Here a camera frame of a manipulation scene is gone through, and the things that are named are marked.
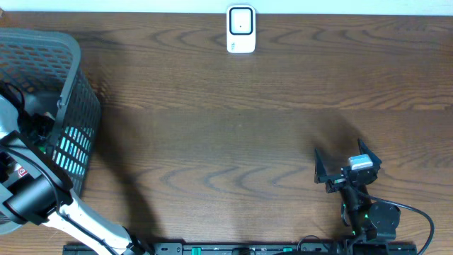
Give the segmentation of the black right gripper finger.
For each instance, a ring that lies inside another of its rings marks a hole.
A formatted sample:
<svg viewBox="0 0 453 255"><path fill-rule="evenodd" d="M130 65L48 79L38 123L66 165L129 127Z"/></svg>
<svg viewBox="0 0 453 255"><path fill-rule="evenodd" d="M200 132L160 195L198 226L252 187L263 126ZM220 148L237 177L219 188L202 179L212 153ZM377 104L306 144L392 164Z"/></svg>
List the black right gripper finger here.
<svg viewBox="0 0 453 255"><path fill-rule="evenodd" d="M326 179L326 169L324 167L321 155L317 149L314 149L315 154L315 179Z"/></svg>
<svg viewBox="0 0 453 255"><path fill-rule="evenodd" d="M374 166L382 164L381 159L359 138L357 140L360 154L367 154Z"/></svg>

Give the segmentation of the teal wet wipes pack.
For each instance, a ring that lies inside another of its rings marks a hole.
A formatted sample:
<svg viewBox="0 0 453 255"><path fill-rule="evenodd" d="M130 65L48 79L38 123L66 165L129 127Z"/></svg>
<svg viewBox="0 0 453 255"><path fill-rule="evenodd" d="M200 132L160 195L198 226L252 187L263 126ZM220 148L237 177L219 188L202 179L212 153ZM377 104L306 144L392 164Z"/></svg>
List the teal wet wipes pack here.
<svg viewBox="0 0 453 255"><path fill-rule="evenodd" d="M94 130L89 127L65 127L52 153L52 160L69 174L83 177L88 166L93 134Z"/></svg>

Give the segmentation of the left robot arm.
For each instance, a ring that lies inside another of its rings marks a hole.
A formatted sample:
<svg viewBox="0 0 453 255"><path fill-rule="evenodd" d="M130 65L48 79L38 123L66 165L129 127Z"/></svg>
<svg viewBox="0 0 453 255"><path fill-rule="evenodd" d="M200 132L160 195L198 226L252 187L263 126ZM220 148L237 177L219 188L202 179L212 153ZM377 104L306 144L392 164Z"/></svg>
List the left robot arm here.
<svg viewBox="0 0 453 255"><path fill-rule="evenodd" d="M24 98L1 95L1 213L7 231L33 223L65 232L97 254L153 254L78 197L63 169L21 132L27 116Z"/></svg>

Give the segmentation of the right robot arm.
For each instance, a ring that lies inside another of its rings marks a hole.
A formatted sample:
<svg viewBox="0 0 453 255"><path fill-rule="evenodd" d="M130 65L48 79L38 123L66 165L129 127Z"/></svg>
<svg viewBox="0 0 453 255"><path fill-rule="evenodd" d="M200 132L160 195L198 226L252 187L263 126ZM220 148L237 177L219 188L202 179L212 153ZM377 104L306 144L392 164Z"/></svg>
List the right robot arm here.
<svg viewBox="0 0 453 255"><path fill-rule="evenodd" d="M315 149L315 183L323 183L327 193L339 192L343 201L342 221L352 228L352 236L338 245L344 254L389 254L389 242L396 238L401 211L371 198L367 186L377 179L382 161L359 139L359 154L348 159L339 174L327 174L320 152Z"/></svg>

